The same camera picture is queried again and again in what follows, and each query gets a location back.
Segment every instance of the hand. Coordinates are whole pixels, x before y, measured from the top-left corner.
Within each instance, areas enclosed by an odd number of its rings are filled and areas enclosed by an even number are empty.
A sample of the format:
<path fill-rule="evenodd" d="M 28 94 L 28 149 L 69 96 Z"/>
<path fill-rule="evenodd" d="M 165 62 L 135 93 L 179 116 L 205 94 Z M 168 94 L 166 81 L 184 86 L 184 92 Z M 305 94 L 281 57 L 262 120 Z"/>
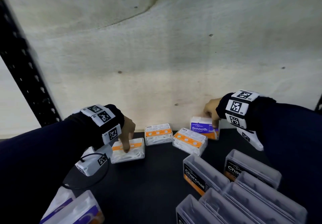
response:
<path fill-rule="evenodd" d="M 212 118 L 212 127 L 218 128 L 219 125 L 219 116 L 216 112 L 216 108 L 219 105 L 219 102 L 222 98 L 210 100 L 204 107 L 203 112 Z"/>
<path fill-rule="evenodd" d="M 119 140 L 122 142 L 123 150 L 125 153 L 130 150 L 129 140 L 133 138 L 134 130 L 134 122 L 130 118 L 124 116 L 124 126 L 122 128 L 122 134 L 119 136 Z"/>

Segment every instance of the black table surface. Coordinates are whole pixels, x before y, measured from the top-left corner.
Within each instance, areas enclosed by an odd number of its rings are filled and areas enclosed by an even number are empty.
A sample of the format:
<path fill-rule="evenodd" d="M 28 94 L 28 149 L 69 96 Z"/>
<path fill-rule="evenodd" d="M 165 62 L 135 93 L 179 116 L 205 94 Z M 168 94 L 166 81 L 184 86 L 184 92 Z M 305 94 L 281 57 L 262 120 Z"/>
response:
<path fill-rule="evenodd" d="M 135 133 L 134 137 L 144 137 L 144 133 Z M 219 140 L 209 140 L 201 157 L 222 173 L 225 158 L 232 149 L 271 166 L 264 152 L 257 151 L 236 129 L 222 129 Z M 200 198 L 183 179 L 182 161 L 188 155 L 167 143 L 147 146 L 142 160 L 110 163 L 107 176 L 90 188 L 103 211 L 105 223 L 176 223 L 176 206 L 188 194 Z M 104 164 L 91 177 L 73 167 L 64 182 L 85 187 L 99 179 L 107 166 Z M 279 191 L 294 199 L 284 183 Z M 83 192 L 74 191 L 76 197 Z"/>

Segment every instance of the black cable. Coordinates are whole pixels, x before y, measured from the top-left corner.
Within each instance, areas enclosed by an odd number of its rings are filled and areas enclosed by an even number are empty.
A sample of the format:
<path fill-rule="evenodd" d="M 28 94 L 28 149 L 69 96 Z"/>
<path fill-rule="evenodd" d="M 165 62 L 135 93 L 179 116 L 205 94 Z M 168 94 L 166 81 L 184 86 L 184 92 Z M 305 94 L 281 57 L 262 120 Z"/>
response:
<path fill-rule="evenodd" d="M 98 154 L 98 155 L 102 155 L 102 156 L 105 156 L 104 154 L 102 153 L 91 153 L 91 154 L 87 154 L 87 155 L 84 155 L 83 157 L 81 157 L 79 160 L 84 162 L 83 158 L 87 157 L 87 156 L 90 156 L 90 155 L 94 155 L 94 154 Z M 107 172 L 109 171 L 110 169 L 110 161 L 109 159 L 107 159 L 107 169 L 104 173 L 104 175 L 99 179 L 97 180 L 96 182 L 94 182 L 93 184 L 89 185 L 89 186 L 86 186 L 86 187 L 83 187 L 83 188 L 75 188 L 75 187 L 71 187 L 71 186 L 68 186 L 66 184 L 62 184 L 62 187 L 66 188 L 66 189 L 70 189 L 70 190 L 82 190 L 82 189 L 87 189 L 87 188 L 90 188 L 92 186 L 94 186 L 95 184 L 98 184 L 100 181 L 103 180 L 104 177 L 106 177 L 107 175 Z"/>

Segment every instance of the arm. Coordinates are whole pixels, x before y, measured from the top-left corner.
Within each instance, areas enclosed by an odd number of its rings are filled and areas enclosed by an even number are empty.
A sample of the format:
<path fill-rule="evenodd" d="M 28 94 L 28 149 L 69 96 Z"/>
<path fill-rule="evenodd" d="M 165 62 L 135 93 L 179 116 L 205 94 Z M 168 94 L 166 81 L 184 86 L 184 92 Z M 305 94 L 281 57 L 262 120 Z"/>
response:
<path fill-rule="evenodd" d="M 135 124 L 113 105 L 124 148 Z M 85 149 L 103 144 L 102 129 L 81 112 L 0 143 L 0 210 L 17 223 L 39 223 L 67 173 Z"/>
<path fill-rule="evenodd" d="M 219 117 L 226 119 L 225 108 L 230 96 L 227 94 L 206 105 L 205 112 L 212 112 L 213 124 L 216 125 Z M 256 131 L 274 168 L 304 203 L 309 215 L 320 220 L 322 116 L 296 105 L 260 101 L 248 109 L 245 119 L 247 128 Z"/>

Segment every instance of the purple label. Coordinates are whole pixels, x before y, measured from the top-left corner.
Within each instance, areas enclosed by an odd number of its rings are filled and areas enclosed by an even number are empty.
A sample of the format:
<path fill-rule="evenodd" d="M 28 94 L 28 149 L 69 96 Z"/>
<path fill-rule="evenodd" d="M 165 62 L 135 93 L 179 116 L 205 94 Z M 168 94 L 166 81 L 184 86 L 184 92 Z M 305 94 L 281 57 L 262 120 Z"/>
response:
<path fill-rule="evenodd" d="M 49 215 L 47 215 L 44 219 L 42 219 L 39 224 L 44 223 L 45 221 L 47 221 L 49 218 L 51 218 L 54 214 L 56 214 L 57 212 L 61 211 L 62 208 L 64 208 L 65 206 L 67 206 L 70 202 L 72 202 L 73 199 L 69 198 L 67 199 L 63 204 L 61 204 L 59 207 L 57 207 L 52 213 L 50 213 Z"/>
<path fill-rule="evenodd" d="M 209 124 L 203 124 L 203 123 L 191 123 L 191 131 L 197 132 L 197 133 L 211 133 L 213 132 L 212 125 Z"/>
<path fill-rule="evenodd" d="M 82 215 L 81 218 L 75 221 L 74 224 L 89 224 L 92 220 L 95 219 L 98 213 L 99 210 L 95 205 L 92 208 L 90 208 L 84 215 Z"/>

